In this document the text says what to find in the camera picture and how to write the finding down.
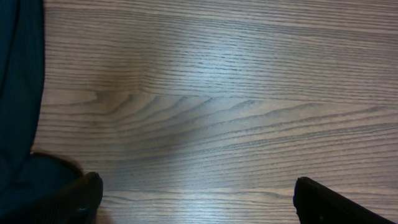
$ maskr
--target wood grain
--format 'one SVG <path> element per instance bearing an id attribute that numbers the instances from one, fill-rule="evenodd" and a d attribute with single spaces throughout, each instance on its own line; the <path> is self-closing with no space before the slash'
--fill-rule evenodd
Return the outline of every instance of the wood grain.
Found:
<path id="1" fill-rule="evenodd" d="M 298 223 L 309 176 L 398 222 L 398 1 L 45 0 L 35 150 L 99 223 Z"/>

